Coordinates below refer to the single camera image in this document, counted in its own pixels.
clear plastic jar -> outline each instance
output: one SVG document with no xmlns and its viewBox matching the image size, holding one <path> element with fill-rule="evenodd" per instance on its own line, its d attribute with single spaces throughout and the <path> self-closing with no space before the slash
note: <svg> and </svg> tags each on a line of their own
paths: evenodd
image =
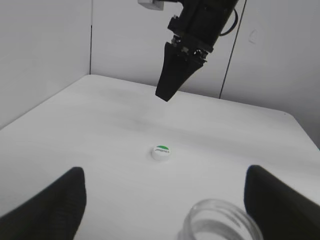
<svg viewBox="0 0 320 240">
<path fill-rule="evenodd" d="M 237 206 L 216 199 L 198 202 L 186 216 L 183 240 L 263 240 L 255 221 Z"/>
</svg>

white bottle cap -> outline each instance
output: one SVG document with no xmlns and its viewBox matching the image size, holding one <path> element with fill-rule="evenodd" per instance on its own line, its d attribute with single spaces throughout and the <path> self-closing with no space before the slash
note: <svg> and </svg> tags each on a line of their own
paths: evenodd
<svg viewBox="0 0 320 240">
<path fill-rule="evenodd" d="M 153 148 L 152 157 L 157 161 L 165 161 L 169 159 L 171 150 L 167 146 L 159 145 Z"/>
</svg>

table surface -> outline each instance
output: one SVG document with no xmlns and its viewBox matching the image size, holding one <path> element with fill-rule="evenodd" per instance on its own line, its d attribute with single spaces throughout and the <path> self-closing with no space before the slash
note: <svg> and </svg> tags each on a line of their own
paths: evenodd
<svg viewBox="0 0 320 240">
<path fill-rule="evenodd" d="M 261 165 L 320 204 L 320 152 L 289 114 L 85 76 L 0 131 L 0 215 L 69 168 L 84 168 L 78 240 L 171 240 L 196 202 L 244 208 L 247 168 Z M 151 158 L 157 145 L 169 161 Z"/>
</svg>

green label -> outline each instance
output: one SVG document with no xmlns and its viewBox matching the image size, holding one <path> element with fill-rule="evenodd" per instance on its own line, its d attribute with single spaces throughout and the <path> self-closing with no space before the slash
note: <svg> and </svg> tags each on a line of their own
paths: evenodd
<svg viewBox="0 0 320 240">
<path fill-rule="evenodd" d="M 157 148 L 161 148 L 161 149 L 169 150 L 169 148 L 167 148 L 166 146 L 157 146 Z"/>
</svg>

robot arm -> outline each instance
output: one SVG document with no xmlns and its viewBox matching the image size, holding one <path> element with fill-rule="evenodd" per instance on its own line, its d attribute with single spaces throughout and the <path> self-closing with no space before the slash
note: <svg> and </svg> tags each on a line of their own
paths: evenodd
<svg viewBox="0 0 320 240">
<path fill-rule="evenodd" d="M 165 44 L 162 73 L 155 92 L 159 98 L 169 101 L 182 84 L 204 65 L 238 0 L 138 2 L 154 10 L 163 10 L 164 2 L 183 5 L 180 16 L 174 16 L 168 26 L 174 36 L 171 43 Z"/>
</svg>

